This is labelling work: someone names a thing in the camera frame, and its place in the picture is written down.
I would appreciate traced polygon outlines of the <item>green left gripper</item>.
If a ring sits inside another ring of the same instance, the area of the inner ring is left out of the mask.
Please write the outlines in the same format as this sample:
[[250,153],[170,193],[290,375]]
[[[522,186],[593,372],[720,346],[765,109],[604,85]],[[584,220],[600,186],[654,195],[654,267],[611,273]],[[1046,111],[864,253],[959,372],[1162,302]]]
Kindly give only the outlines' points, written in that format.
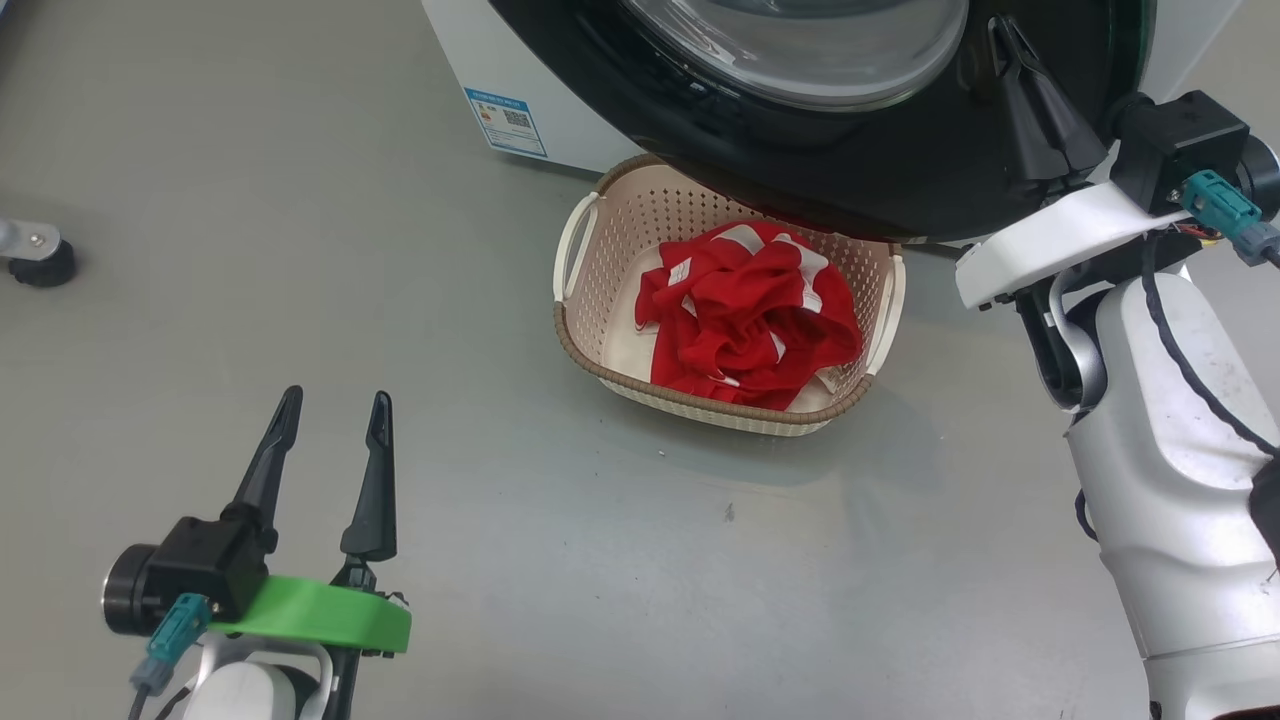
[[[291,386],[283,393],[221,520],[243,521],[259,547],[276,547],[274,527],[283,469],[293,448],[305,392]],[[364,562],[385,562],[398,553],[396,502],[396,446],[392,398],[374,396],[365,436],[367,462],[340,552]],[[298,577],[269,577],[237,621],[210,623],[221,634],[256,635],[404,653],[410,648],[412,615],[402,602],[358,589],[329,585]]]

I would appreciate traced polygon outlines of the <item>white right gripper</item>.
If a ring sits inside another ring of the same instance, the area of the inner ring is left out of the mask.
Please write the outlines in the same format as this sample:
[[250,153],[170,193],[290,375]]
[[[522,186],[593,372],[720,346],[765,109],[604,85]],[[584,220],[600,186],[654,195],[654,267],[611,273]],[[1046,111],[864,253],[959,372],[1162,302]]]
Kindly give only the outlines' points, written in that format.
[[[1108,155],[1093,127],[1010,15],[992,15],[987,37],[1012,184],[1088,177]],[[977,309],[1189,217],[1179,206],[1153,217],[1110,181],[1079,190],[965,251],[955,270],[960,300]]]

